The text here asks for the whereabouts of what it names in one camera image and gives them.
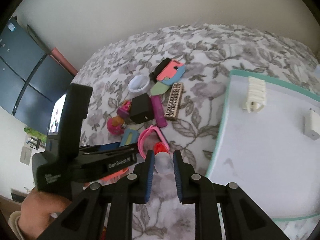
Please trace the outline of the person left hand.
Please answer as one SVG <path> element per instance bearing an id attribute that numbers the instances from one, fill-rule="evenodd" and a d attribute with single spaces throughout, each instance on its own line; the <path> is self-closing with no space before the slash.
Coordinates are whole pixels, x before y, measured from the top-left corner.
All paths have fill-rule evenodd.
<path id="1" fill-rule="evenodd" d="M 62 213 L 71 201 L 65 197 L 38 191 L 34 187 L 21 206 L 18 220 L 24 239 L 37 239 L 53 221 L 52 213 Z"/>

